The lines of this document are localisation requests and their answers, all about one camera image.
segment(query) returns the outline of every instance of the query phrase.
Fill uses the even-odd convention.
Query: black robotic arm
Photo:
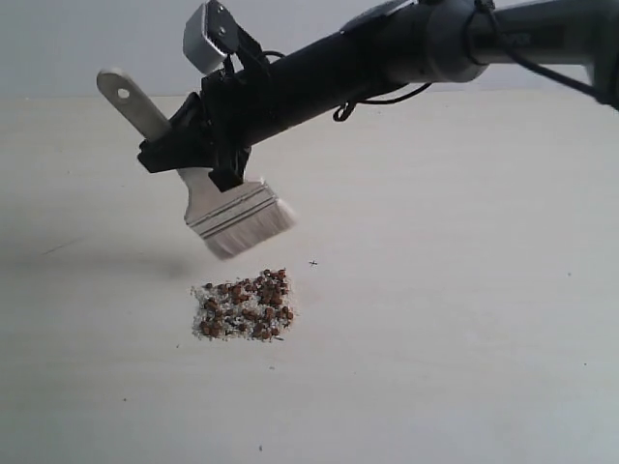
[[[150,172],[212,167],[221,190],[243,182],[251,146],[269,137],[336,108],[343,121],[357,104],[401,101],[375,97],[408,84],[469,82],[492,64],[518,63],[619,110],[619,0],[499,10],[488,0],[393,0],[287,56],[262,50],[210,0],[188,21],[183,48],[205,74],[201,90],[138,158]],[[540,66],[554,64],[586,67],[591,85]]]

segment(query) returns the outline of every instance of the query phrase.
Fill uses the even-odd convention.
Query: table surface
[[[535,91],[326,115],[251,158],[298,226],[222,263],[107,102],[3,101],[0,461],[615,464],[617,122]],[[193,337],[193,285],[265,268],[285,341]]]

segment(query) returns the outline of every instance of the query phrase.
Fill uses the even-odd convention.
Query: white wall
[[[4,0],[0,6],[0,97],[96,95],[106,66],[130,72],[157,95],[182,94],[200,74],[185,59],[185,21],[201,0]],[[265,47],[284,52],[330,34],[380,0],[224,0]],[[497,1],[498,6],[517,3]],[[581,69],[569,70],[584,78]],[[513,66],[457,88],[548,86]],[[452,88],[437,86],[437,90]]]

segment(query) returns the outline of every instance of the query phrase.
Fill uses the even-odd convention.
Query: white bristles
[[[206,246],[221,260],[233,258],[296,223],[296,215],[281,199],[210,236]]]

